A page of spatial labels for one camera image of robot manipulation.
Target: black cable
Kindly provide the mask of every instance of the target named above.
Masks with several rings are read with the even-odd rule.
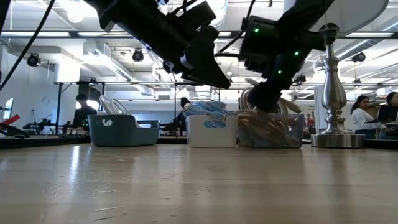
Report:
[[[11,78],[11,75],[15,72],[15,70],[17,69],[19,63],[22,61],[22,59],[24,58],[26,52],[29,50],[30,46],[33,44],[33,41],[35,41],[37,35],[39,34],[39,32],[41,31],[45,21],[47,20],[50,12],[51,12],[51,8],[54,5],[55,0],[51,0],[49,3],[49,6],[47,7],[42,20],[40,21],[40,24],[37,26],[36,31],[34,32],[32,38],[30,38],[30,41],[27,43],[26,47],[24,48],[24,50],[21,52],[20,56],[18,57],[17,61],[15,62],[15,64],[12,66],[10,72],[8,73],[8,75],[6,76],[6,78],[4,79],[4,81],[1,83],[0,85],[0,91],[4,88],[4,86],[6,86],[8,80]]]
[[[176,8],[173,11],[173,14],[176,15],[176,13],[178,13],[178,11],[181,10],[181,9],[184,11],[184,13],[187,12],[187,8],[190,7],[193,3],[197,2],[197,1],[198,0],[191,0],[191,1],[188,2],[188,0],[184,0],[184,2],[182,3],[182,6]]]
[[[187,5],[187,2],[188,2],[188,0],[184,0],[184,1],[182,2],[182,5],[183,5],[183,6],[186,6],[186,5]],[[183,9],[184,13],[187,12],[187,7],[183,7],[182,9]]]
[[[226,44],[221,50],[219,50],[219,51],[217,52],[218,54],[223,53],[228,47],[230,47],[233,43],[235,43],[239,38],[242,37],[242,35],[243,35],[244,31],[246,30],[246,27],[247,27],[247,25],[248,25],[249,17],[250,17],[250,14],[251,14],[251,11],[252,11],[252,9],[253,9],[253,5],[254,5],[255,2],[256,2],[256,0],[252,0],[251,3],[250,3],[249,10],[248,10],[248,14],[247,14],[247,16],[246,16],[246,23],[243,24],[242,30],[236,35],[236,37],[234,37],[234,39],[232,39],[232,40],[231,40],[228,44]]]

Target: person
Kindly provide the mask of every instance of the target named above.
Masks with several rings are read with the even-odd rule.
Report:
[[[392,92],[387,95],[387,104],[389,106],[398,107],[398,93]],[[393,122],[386,124],[388,132],[397,132],[398,131],[398,119]],[[384,140],[398,140],[398,136],[388,135],[386,132],[380,133],[379,139]]]
[[[183,114],[183,112],[186,110],[185,108],[184,108],[184,106],[187,104],[187,103],[191,103],[186,97],[183,97],[183,98],[181,98],[181,107],[182,107],[182,110],[181,110],[181,113],[175,118],[177,121],[180,121],[181,122],[181,124],[180,124],[180,135],[181,136],[183,136],[183,132],[184,131],[187,131],[187,125],[186,125],[186,123],[185,123],[185,120],[186,120],[186,117],[184,116],[184,114]]]
[[[81,108],[75,111],[75,116],[73,118],[73,128],[87,128],[87,116],[96,115],[97,111],[88,106],[88,97],[84,94],[79,94],[76,96],[77,102],[80,104]]]
[[[382,129],[382,132],[386,130],[385,123],[389,121],[377,122],[377,123],[366,123],[374,120],[365,109],[369,105],[369,98],[367,96],[359,96],[356,99],[355,104],[351,108],[351,117],[354,121],[355,134],[364,134],[366,139],[376,138],[376,129]]]

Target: man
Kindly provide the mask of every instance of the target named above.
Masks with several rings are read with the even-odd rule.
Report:
[[[184,108],[184,106],[185,106],[187,103],[191,103],[191,102],[189,102],[189,100],[188,100],[186,97],[181,98],[181,107],[182,107],[182,111],[181,111],[181,113],[175,118],[177,121],[181,121],[181,124],[180,124],[180,135],[181,135],[181,136],[183,136],[183,132],[184,132],[184,131],[187,131],[187,125],[185,124],[186,118],[184,117],[184,114],[183,114],[183,112],[186,110],[186,109]]]
[[[79,102],[81,108],[75,111],[75,117],[73,119],[73,128],[88,128],[87,116],[96,115],[97,111],[94,108],[88,106],[88,97],[84,94],[76,96],[77,102]]]

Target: white plastic basket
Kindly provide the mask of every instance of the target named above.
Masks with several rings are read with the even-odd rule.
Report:
[[[191,115],[187,118],[188,145],[190,147],[236,147],[238,117],[227,116],[223,128],[207,128],[211,116]]]

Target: table surface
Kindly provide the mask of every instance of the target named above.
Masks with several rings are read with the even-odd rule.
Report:
[[[0,223],[397,223],[398,152],[0,151]]]

